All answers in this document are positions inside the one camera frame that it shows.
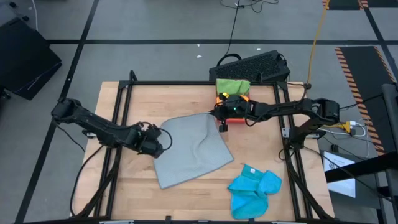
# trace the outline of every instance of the blue towel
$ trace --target blue towel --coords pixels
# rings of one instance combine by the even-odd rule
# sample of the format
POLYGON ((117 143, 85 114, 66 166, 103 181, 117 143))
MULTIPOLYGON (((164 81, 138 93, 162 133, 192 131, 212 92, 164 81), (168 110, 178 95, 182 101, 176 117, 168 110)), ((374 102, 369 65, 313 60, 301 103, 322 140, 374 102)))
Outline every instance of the blue towel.
POLYGON ((232 193, 232 217, 248 219, 262 216, 268 209, 267 194, 276 194, 281 185, 282 179, 273 172, 263 173, 245 164, 241 175, 228 186, 232 193))

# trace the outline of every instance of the black cable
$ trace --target black cable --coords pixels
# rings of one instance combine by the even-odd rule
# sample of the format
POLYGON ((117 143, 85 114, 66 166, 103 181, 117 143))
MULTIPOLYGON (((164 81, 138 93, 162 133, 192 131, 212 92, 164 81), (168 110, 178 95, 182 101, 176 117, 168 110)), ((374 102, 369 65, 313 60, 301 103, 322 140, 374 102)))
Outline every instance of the black cable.
POLYGON ((238 0, 238 6, 236 7, 236 10, 235 10, 234 24, 232 25, 231 37, 229 38, 228 50, 226 51, 225 55, 228 54, 229 48, 231 47, 232 36, 233 36, 234 30, 235 30, 236 16, 238 15, 238 9, 239 9, 239 3, 240 2, 241 2, 241 0, 238 0))
MULTIPOLYGON (((282 152, 283 150, 284 150, 284 149, 281 149, 281 150, 278 152, 278 157, 279 157, 280 160, 285 161, 286 159, 283 159, 283 158, 280 156, 280 154, 281 154, 281 152, 282 152)), ((290 159, 290 158, 294 155, 295 152, 296 152, 296 149, 293 149, 293 152, 292 152, 291 154, 289 154, 288 159, 290 159)))
POLYGON ((369 141, 369 140, 367 140, 367 139, 360 139, 360 138, 357 138, 357 137, 355 137, 355 136, 352 136, 352 137, 355 138, 355 139, 361 140, 361 141, 369 142, 369 143, 371 143, 375 148, 377 148, 377 149, 379 149, 379 150, 383 150, 383 149, 381 149, 379 146, 375 145, 372 141, 369 141))
MULTIPOLYGON (((285 83, 286 85, 302 86, 303 89, 304 89, 304 93, 303 93, 303 96, 301 97, 301 99, 299 100, 299 102, 301 102, 301 101, 304 100, 305 95, 307 94, 307 88, 305 87, 305 85, 303 85, 303 84, 298 84, 298 83, 289 83, 289 82, 285 82, 285 81, 278 81, 278 82, 285 83)), ((267 82, 267 81, 265 81, 265 82, 261 82, 261 83, 263 83, 263 84, 265 84, 265 83, 271 83, 271 84, 272 84, 272 83, 275 83, 275 82, 267 82)))
MULTIPOLYGON (((233 6, 227 6, 227 5, 225 5, 224 3, 223 3, 223 1, 224 0, 220 0, 220 5, 222 5, 222 6, 224 6, 224 7, 228 7, 228 8, 231 8, 231 9, 236 9, 237 7, 233 7, 233 6)), ((245 7, 247 7, 247 6, 252 6, 251 4, 248 4, 248 5, 239 5, 239 8, 242 8, 242 9, 244 9, 245 7)))
MULTIPOLYGON (((214 105, 214 109, 215 109, 218 105, 222 105, 222 104, 223 104, 223 102, 216 103, 216 104, 214 105)), ((259 122, 259 121, 260 121, 265 115, 267 115, 269 112, 278 109, 278 108, 273 108, 273 109, 270 109, 270 110, 266 111, 265 113, 263 113, 262 115, 260 115, 252 124, 249 124, 249 123, 248 123, 248 119, 247 119, 247 117, 248 117, 248 105, 249 105, 249 103, 246 103, 246 109, 245 109, 245 112, 244 112, 244 122, 245 122, 246 125, 249 126, 249 127, 254 126, 257 122, 259 122)))
POLYGON ((166 132, 168 135, 169 135, 169 137, 170 137, 170 145, 167 147, 167 148, 165 148, 165 149, 163 149, 163 150, 168 150, 168 149, 170 149, 171 147, 172 147, 172 145, 173 145, 173 138, 172 138, 172 135, 168 132, 168 131, 166 131, 166 130, 164 130, 163 128, 159 128, 160 130, 162 130, 162 131, 164 131, 164 132, 166 132))
MULTIPOLYGON (((381 97, 381 96, 383 96, 382 93, 381 93, 381 94, 378 94, 378 95, 376 95, 376 96, 371 96, 371 97, 369 97, 369 98, 366 98, 365 100, 363 100, 363 101, 360 102, 360 103, 365 103, 366 101, 373 100, 373 99, 379 98, 379 97, 381 97)), ((343 110, 343 109, 348 110, 348 108, 354 107, 354 106, 356 106, 356 105, 358 105, 358 104, 360 104, 360 103, 354 103, 354 104, 352 104, 352 105, 348 105, 348 106, 341 107, 340 110, 343 110)))
MULTIPOLYGON (((305 98, 305 95, 307 94, 307 88, 303 85, 303 84, 296 84, 296 83, 288 83, 288 82, 283 82, 283 83, 286 83, 286 84, 288 84, 288 85, 294 85, 294 86, 302 86, 303 88, 304 88, 304 93, 303 93, 303 96, 301 97, 301 99, 297 102, 297 103, 300 103, 301 101, 303 101, 304 100, 304 98, 305 98)), ((262 115, 260 115, 252 124, 249 124, 248 123, 248 104, 246 105, 246 111, 245 111, 245 114, 244 114, 244 122, 246 123, 246 125, 247 126, 249 126, 249 127, 252 127, 252 126, 254 126, 257 122, 259 122, 265 115, 267 115, 268 113, 270 113, 271 111, 273 111, 273 110, 278 110, 278 109, 280 109, 280 108, 273 108, 273 109, 270 109, 270 110, 268 110, 268 111, 266 111, 265 113, 263 113, 262 115)))
POLYGON ((255 12, 255 13, 261 13, 261 11, 262 11, 262 5, 263 5, 264 3, 268 3, 268 4, 278 4, 278 3, 279 3, 279 0, 275 0, 275 2, 262 1, 262 0, 250 0, 250 7, 251 7, 251 10, 253 10, 253 12, 255 12), (254 10, 254 8, 253 8, 253 5, 255 5, 257 2, 261 2, 260 11, 256 11, 256 10, 254 10))
POLYGON ((78 145, 79 148, 80 148, 83 152, 85 152, 85 149, 83 148, 83 146, 81 146, 81 144, 77 143, 77 142, 72 138, 72 136, 70 136, 70 134, 67 133, 66 130, 64 130, 63 128, 61 128, 60 125, 59 125, 57 122, 55 122, 54 120, 52 120, 52 122, 57 126, 57 128, 58 128, 59 130, 63 131, 63 132, 70 138, 70 140, 72 140, 76 145, 78 145))
POLYGON ((92 159, 102 149, 102 147, 104 147, 104 145, 101 145, 101 147, 99 147, 89 158, 87 158, 87 160, 83 163, 83 165, 81 165, 80 170, 77 173, 76 180, 75 180, 75 185, 73 186, 72 195, 70 196, 70 201, 69 201, 69 211, 72 214, 72 216, 75 216, 75 212, 73 212, 72 203, 73 203, 73 196, 75 196, 75 190, 76 190, 77 183, 79 181, 80 173, 83 170, 83 168, 86 166, 87 162, 90 159, 92 159))
MULTIPOLYGON (((228 103, 235 103, 235 102, 239 102, 240 100, 233 100, 233 101, 229 101, 228 103)), ((216 109, 216 107, 218 106, 218 105, 222 105, 223 104, 223 102, 218 102, 218 103, 216 103, 216 104, 214 104, 214 109, 216 109)))
POLYGON ((331 162, 332 164, 334 164, 335 166, 337 166, 337 168, 341 169, 344 173, 346 173, 347 175, 349 175, 351 178, 354 178, 356 181, 358 181, 359 183, 361 183, 361 184, 363 184, 365 187, 367 187, 372 193, 374 193, 375 195, 377 195, 377 196, 379 196, 379 197, 381 197, 381 198, 384 198, 384 199, 386 199, 387 201, 389 201, 389 202, 392 203, 392 200, 391 200, 391 199, 389 199, 389 198, 387 198, 386 196, 384 196, 384 195, 380 194, 379 192, 375 191, 375 190, 372 189, 368 184, 365 184, 362 180, 359 180, 359 179, 358 179, 357 177, 355 177, 352 173, 350 173, 350 172, 348 172, 346 169, 340 167, 339 165, 337 165, 336 163, 334 163, 333 161, 331 161, 329 158, 323 156, 323 155, 320 154, 319 152, 317 152, 317 151, 315 151, 315 150, 313 150, 313 149, 310 149, 310 148, 308 148, 308 147, 305 147, 305 146, 304 146, 304 149, 307 149, 307 150, 309 150, 309 151, 313 151, 313 152, 317 153, 322 159, 327 159, 329 162, 331 162))
MULTIPOLYGON (((328 143, 333 144, 333 143, 332 143, 331 141, 329 141, 329 139, 327 139, 326 137, 323 136, 323 138, 324 138, 326 141, 328 141, 328 143)), ((352 156, 354 156, 355 158, 357 158, 357 159, 359 159, 359 160, 362 160, 362 161, 365 160, 365 159, 363 159, 363 158, 357 156, 356 154, 353 154, 352 152, 348 151, 347 149, 343 149, 343 148, 340 147, 339 145, 337 145, 337 147, 338 147, 339 149, 345 151, 345 152, 348 152, 349 154, 351 154, 352 156)))
POLYGON ((352 138, 351 133, 345 134, 345 135, 344 135, 344 136, 347 136, 347 138, 338 138, 338 137, 336 137, 336 134, 335 134, 335 133, 333 133, 333 132, 329 132, 329 133, 330 133, 330 134, 333 136, 333 138, 336 139, 336 140, 345 140, 345 139, 350 139, 350 138, 352 138))
MULTIPOLYGON (((153 125, 150 122, 147 122, 147 121, 140 121, 140 122, 138 122, 138 124, 147 124, 148 127, 153 127, 153 125)), ((163 150, 166 151, 166 150, 170 149, 172 147, 172 145, 173 145, 172 135, 168 131, 164 130, 163 128, 158 128, 158 127, 156 127, 156 128, 166 132, 169 135, 169 137, 170 137, 170 145, 167 148, 163 149, 163 150)))

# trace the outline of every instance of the gray cloth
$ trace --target gray cloth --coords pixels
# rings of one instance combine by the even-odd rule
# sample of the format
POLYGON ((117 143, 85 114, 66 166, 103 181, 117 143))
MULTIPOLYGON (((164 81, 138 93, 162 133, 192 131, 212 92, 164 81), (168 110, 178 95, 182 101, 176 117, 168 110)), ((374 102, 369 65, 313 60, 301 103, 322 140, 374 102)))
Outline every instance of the gray cloth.
MULTIPOLYGON (((158 159, 155 170, 160 188, 166 189, 219 169, 233 157, 208 113, 172 118, 161 128, 173 138, 173 145, 158 159)), ((168 147, 170 139, 162 133, 159 142, 168 147)))

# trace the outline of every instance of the metal bracket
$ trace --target metal bracket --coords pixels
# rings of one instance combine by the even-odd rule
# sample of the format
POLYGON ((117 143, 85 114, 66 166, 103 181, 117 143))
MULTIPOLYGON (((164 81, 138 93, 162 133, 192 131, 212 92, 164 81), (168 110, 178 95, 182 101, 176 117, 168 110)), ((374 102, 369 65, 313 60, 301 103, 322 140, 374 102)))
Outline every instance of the metal bracket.
POLYGON ((287 90, 287 84, 286 84, 286 82, 276 81, 276 84, 277 84, 277 86, 279 86, 281 89, 287 90))
POLYGON ((282 137, 289 138, 290 128, 282 128, 282 137))
POLYGON ((171 222, 172 222, 172 217, 170 215, 166 215, 164 223, 165 224, 171 224, 171 222))
POLYGON ((87 138, 89 138, 89 139, 93 139, 93 138, 96 138, 97 137, 97 135, 96 134, 94 134, 94 133, 92 133, 92 132, 89 132, 89 131, 87 131, 87 130, 82 130, 81 131, 87 138))
POLYGON ((130 70, 129 80, 119 81, 119 89, 127 88, 129 85, 133 85, 136 81, 138 81, 136 74, 133 70, 130 70))
POLYGON ((307 135, 306 138, 319 139, 320 136, 319 136, 319 134, 309 134, 309 135, 307 135))

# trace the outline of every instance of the wooden tabletop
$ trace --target wooden tabletop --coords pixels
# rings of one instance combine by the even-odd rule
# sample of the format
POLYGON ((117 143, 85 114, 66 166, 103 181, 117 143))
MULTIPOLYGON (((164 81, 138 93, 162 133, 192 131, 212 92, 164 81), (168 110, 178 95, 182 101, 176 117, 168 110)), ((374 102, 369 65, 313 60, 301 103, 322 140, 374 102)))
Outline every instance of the wooden tabletop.
MULTIPOLYGON (((112 119, 118 82, 103 82, 95 113, 112 119)), ((119 121, 121 121, 123 93, 119 121)), ((158 126, 167 119, 202 113, 213 108, 215 86, 207 85, 134 85, 127 125, 148 121, 158 126)), ((289 86, 290 100, 299 100, 303 95, 301 86, 289 86)), ((252 100, 275 103, 271 86, 252 86, 252 100)), ((297 126, 308 117, 295 115, 297 126)), ((114 198, 112 219, 164 220, 171 215, 173 220, 233 220, 231 216, 231 194, 227 186, 240 175, 243 164, 259 170, 271 170, 282 178, 279 193, 269 196, 267 212, 256 220, 294 220, 292 199, 285 162, 278 159, 282 149, 282 138, 277 118, 253 127, 230 124, 227 133, 221 134, 234 161, 197 179, 160 189, 154 170, 153 158, 123 148, 114 198)), ((308 139, 305 145, 318 150, 316 140, 308 139)), ((89 139, 85 159, 99 148, 96 139, 89 139)), ((98 188, 105 149, 92 158, 81 173, 76 188, 73 208, 82 210, 98 188)), ((319 155, 301 150, 303 168, 309 191, 325 211, 334 216, 330 195, 319 155)), ((301 191, 298 189, 301 216, 305 217, 301 191)), ((104 194, 101 214, 105 214, 108 192, 104 194)))

